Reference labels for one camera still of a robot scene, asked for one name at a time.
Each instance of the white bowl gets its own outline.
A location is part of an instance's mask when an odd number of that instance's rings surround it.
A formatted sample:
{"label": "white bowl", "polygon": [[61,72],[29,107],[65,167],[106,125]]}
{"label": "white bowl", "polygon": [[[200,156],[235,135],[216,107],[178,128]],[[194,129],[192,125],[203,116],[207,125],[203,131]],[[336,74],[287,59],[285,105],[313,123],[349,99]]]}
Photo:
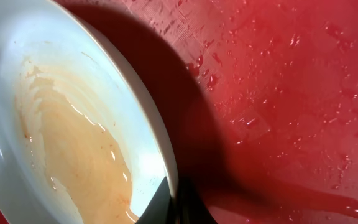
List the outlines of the white bowl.
{"label": "white bowl", "polygon": [[132,175],[132,212],[143,214],[164,177],[175,195],[178,176],[167,131],[121,53],[53,1],[0,0],[0,209],[10,223],[81,223],[37,184],[16,138],[13,83],[27,69],[24,58],[86,76],[110,108],[113,119],[105,125],[127,149],[122,153]]}

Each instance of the black object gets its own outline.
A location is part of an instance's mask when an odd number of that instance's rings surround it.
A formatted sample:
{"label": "black object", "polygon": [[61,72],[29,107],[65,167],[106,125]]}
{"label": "black object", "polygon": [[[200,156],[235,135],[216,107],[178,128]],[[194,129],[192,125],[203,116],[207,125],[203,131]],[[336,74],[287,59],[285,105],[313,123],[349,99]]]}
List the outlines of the black object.
{"label": "black object", "polygon": [[180,179],[177,201],[164,178],[137,224],[217,224],[189,179]]}

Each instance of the bowl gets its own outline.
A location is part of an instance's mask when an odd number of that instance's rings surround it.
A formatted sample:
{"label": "bowl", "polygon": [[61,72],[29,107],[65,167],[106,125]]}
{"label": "bowl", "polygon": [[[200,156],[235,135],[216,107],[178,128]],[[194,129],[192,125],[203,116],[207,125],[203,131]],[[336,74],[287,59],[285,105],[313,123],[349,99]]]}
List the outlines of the bowl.
{"label": "bowl", "polygon": [[67,195],[37,180],[17,137],[16,80],[35,67],[64,69],[106,105],[106,127],[132,176],[131,211],[141,216],[167,178],[178,174],[158,109],[141,79],[112,43],[49,0],[0,1],[0,210],[9,223],[81,223]]}

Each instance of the brown liquid in plate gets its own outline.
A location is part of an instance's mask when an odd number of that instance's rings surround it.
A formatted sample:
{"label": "brown liquid in plate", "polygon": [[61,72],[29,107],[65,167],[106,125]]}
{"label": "brown liquid in plate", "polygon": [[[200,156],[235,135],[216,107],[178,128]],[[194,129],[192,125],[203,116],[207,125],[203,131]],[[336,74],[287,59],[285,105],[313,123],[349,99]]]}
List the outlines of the brown liquid in plate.
{"label": "brown liquid in plate", "polygon": [[64,186],[83,223],[134,223],[131,173],[118,143],[42,73],[34,67],[22,77],[21,91],[28,93],[16,96],[27,151],[44,159],[42,173],[49,186],[56,190],[56,181]]}

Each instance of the sauce residue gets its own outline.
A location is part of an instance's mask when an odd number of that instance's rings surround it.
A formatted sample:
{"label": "sauce residue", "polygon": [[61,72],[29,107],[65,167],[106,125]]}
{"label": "sauce residue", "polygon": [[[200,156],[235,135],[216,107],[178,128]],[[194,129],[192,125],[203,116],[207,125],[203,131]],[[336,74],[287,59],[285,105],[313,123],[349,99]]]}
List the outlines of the sauce residue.
{"label": "sauce residue", "polygon": [[47,69],[21,75],[15,98],[31,167],[51,189],[67,192],[83,223],[134,223],[131,173],[117,141],[99,123],[87,95],[92,91],[63,77],[66,72]]}

